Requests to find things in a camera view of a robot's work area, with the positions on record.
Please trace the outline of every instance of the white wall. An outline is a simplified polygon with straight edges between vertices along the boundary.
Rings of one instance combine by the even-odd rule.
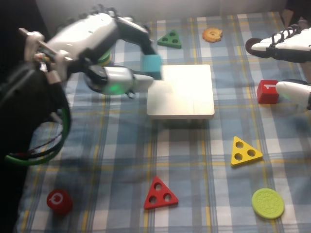
[[[137,21],[279,11],[286,0],[36,0],[50,33],[68,17],[89,13],[98,3]]]

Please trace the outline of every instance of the robotic hand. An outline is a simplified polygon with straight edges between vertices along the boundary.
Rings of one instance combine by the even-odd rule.
[[[1,135],[5,135],[0,158],[35,165],[56,156],[70,129],[70,110],[62,84],[72,73],[85,73],[90,89],[105,95],[125,93],[133,97],[153,83],[153,77],[139,71],[97,65],[118,39],[139,45],[146,55],[155,54],[148,31],[117,16],[113,9],[95,12],[66,26],[47,43],[39,32],[19,30],[27,36],[25,61],[0,85],[0,128]],[[33,132],[51,119],[63,124],[59,142],[41,153],[28,150],[25,145],[30,143]]]
[[[251,38],[246,42],[245,48],[249,54],[257,57],[304,63],[311,61],[310,41],[311,28],[301,30],[298,24],[294,24],[264,40]],[[276,84],[276,91],[311,110],[311,86],[308,82],[283,80]]]

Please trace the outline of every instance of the green cable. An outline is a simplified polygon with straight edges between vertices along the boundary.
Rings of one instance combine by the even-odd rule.
[[[62,113],[63,113],[63,132],[62,132],[62,138],[61,138],[61,147],[59,149],[57,149],[56,151],[50,153],[49,155],[45,156],[42,159],[38,159],[38,160],[32,160],[32,161],[27,161],[27,160],[21,160],[21,159],[17,159],[14,158],[12,156],[7,155],[4,160],[17,164],[17,165],[21,165],[21,166],[33,166],[33,165],[40,165],[40,164],[44,164],[47,163],[49,160],[51,160],[52,158],[54,158],[62,149],[63,144],[69,134],[69,123],[68,123],[68,115],[67,115],[67,110],[66,109],[62,109]]]

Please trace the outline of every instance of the plaid tablecloth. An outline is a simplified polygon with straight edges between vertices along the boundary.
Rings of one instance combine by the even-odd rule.
[[[278,13],[200,17],[149,23],[154,41],[177,30],[181,50],[158,46],[164,64],[209,64],[215,117],[203,129],[166,130],[146,116],[146,94],[134,100],[92,92],[83,75],[67,85],[73,123],[61,153],[29,168],[20,203],[19,233],[296,233],[311,231],[311,119],[283,98],[259,105],[262,79],[304,79],[300,65],[259,59],[244,48],[251,37],[283,29]],[[202,39],[208,27],[220,42]],[[119,41],[114,62],[139,69],[137,46]],[[34,137],[53,133],[44,128]],[[262,151],[263,160],[233,169],[233,137]],[[177,207],[144,211],[157,175],[179,198]],[[277,220],[258,217],[253,193],[268,187],[284,198]],[[57,218],[46,205],[67,190],[73,211]]]

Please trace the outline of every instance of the orange cookie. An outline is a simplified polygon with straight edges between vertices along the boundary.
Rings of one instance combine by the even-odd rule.
[[[223,31],[217,28],[208,28],[204,30],[202,36],[205,41],[214,43],[221,40]]]

